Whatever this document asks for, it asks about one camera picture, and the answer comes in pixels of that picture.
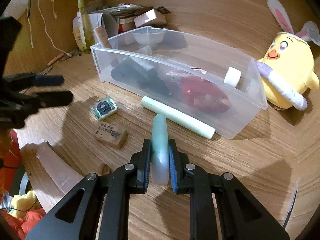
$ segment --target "yellow plush toy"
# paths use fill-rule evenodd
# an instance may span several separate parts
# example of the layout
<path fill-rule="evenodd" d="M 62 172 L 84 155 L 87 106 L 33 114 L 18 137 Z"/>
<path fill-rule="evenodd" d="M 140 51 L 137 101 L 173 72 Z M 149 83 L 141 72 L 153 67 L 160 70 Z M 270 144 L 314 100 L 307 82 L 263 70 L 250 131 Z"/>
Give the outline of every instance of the yellow plush toy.
<path fill-rule="evenodd" d="M 268 0 L 268 6 L 285 32 L 278 33 L 257 63 L 267 99 L 278 110 L 291 106 L 305 110 L 307 101 L 302 94 L 307 88 L 319 89 L 319 79 L 313 72 L 314 59 L 307 44 L 313 40 L 312 34 L 319 35 L 318 27 L 314 22 L 306 22 L 300 32 L 293 34 L 282 4 L 278 0 Z"/>
<path fill-rule="evenodd" d="M 13 199 L 11 200 L 11 205 L 15 209 L 19 210 L 28 210 L 32 207 L 32 209 L 37 210 L 40 208 L 39 202 L 37 201 L 36 194 L 34 190 L 30 190 L 27 194 L 19 196 L 14 195 Z M 15 218 L 23 218 L 26 215 L 26 212 L 21 212 L 17 210 L 12 210 L 10 215 L 14 216 Z"/>

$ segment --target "bunny ear headband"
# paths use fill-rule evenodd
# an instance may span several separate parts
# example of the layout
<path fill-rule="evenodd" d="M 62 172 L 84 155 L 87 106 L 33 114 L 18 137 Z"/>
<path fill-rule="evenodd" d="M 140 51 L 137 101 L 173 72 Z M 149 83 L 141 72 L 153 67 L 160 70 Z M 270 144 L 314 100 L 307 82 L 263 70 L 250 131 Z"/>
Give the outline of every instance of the bunny ear headband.
<path fill-rule="evenodd" d="M 283 5 L 278 0 L 268 0 L 267 2 L 270 11 L 276 18 L 277 22 L 281 28 L 287 32 L 294 35 L 292 25 L 290 23 L 287 12 L 285 11 Z M 301 31 L 295 34 L 296 38 L 300 38 L 303 41 L 313 41 L 315 44 L 320 46 L 320 35 L 318 26 L 311 21 L 306 22 Z"/>

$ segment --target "paper roll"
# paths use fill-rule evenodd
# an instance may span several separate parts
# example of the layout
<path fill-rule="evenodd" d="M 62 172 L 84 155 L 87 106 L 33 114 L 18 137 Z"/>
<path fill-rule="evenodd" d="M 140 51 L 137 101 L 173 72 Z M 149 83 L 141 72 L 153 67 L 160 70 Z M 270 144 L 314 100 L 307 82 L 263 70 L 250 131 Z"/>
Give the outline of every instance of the paper roll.
<path fill-rule="evenodd" d="M 96 35 L 98 41 L 100 42 L 101 47 L 108 49 L 112 48 L 108 41 L 108 34 L 103 27 L 98 26 L 94 28 L 93 32 Z"/>

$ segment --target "plush toy heart eye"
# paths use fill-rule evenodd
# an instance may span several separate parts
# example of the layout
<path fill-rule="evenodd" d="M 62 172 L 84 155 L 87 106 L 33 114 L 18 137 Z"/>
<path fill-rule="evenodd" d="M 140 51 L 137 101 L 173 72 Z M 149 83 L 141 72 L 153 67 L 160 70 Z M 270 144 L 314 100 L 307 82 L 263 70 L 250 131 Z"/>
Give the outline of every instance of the plush toy heart eye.
<path fill-rule="evenodd" d="M 282 41 L 279 45 L 279 51 L 284 51 L 288 47 L 288 43 L 286 41 Z"/>

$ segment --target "orange fabric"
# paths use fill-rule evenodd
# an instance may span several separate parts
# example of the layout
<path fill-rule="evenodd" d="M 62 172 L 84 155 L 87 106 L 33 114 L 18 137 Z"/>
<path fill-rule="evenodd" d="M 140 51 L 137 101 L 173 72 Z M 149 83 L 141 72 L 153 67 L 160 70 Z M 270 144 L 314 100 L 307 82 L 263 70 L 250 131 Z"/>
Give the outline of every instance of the orange fabric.
<path fill-rule="evenodd" d="M 8 224 L 17 233 L 21 240 L 25 240 L 30 230 L 44 217 L 45 211 L 43 208 L 38 210 L 30 210 L 25 218 L 17 219 L 10 214 L 1 212 L 1 215 L 7 220 Z"/>
<path fill-rule="evenodd" d="M 7 220 L 8 224 L 13 228 L 14 231 L 17 232 L 18 229 L 21 228 L 22 222 L 19 219 L 3 211 L 0 211 L 0 213 L 4 217 L 4 219 Z"/>
<path fill-rule="evenodd" d="M 18 143 L 18 135 L 13 129 L 11 130 L 10 134 L 12 138 L 11 151 L 15 156 L 11 152 L 8 152 L 4 161 L 4 165 L 8 167 L 18 167 L 22 162 L 19 143 Z M 10 191 L 10 186 L 16 174 L 16 170 L 14 169 L 4 169 L 4 170 L 5 170 L 4 189 L 6 191 Z"/>
<path fill-rule="evenodd" d="M 0 169 L 0 203 L 3 201 L 4 194 L 4 169 Z"/>

